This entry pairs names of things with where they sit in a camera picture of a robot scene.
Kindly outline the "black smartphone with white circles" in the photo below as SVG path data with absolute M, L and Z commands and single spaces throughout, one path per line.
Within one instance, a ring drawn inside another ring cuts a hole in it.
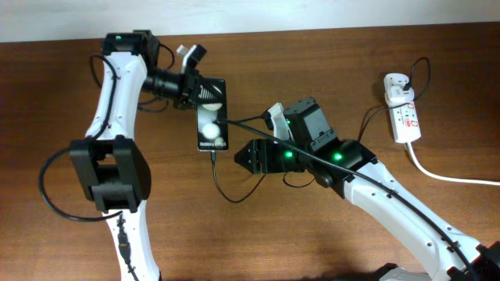
M 196 105 L 198 149 L 226 151 L 229 148 L 228 125 L 219 122 L 220 119 L 227 118 L 226 82 L 217 78 L 209 78 L 208 82 L 222 91 L 223 100 L 215 103 L 198 100 Z

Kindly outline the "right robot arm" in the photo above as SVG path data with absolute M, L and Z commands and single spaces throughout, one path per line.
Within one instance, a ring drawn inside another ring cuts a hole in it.
M 419 261 L 429 280 L 497 280 L 499 245 L 485 247 L 407 191 L 357 140 L 341 140 L 314 98 L 262 114 L 260 132 L 235 156 L 252 174 L 309 172 L 375 218 Z

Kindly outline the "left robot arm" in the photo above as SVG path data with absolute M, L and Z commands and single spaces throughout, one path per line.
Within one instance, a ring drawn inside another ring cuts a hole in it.
M 149 30 L 109 33 L 101 43 L 105 74 L 95 117 L 70 158 L 85 197 L 107 223 L 122 280 L 160 280 L 148 235 L 146 205 L 152 189 L 148 163 L 134 141 L 139 96 L 146 90 L 176 108 L 220 103 L 221 90 L 197 71 L 206 50 L 179 47 L 179 73 L 158 66 L 160 43 Z

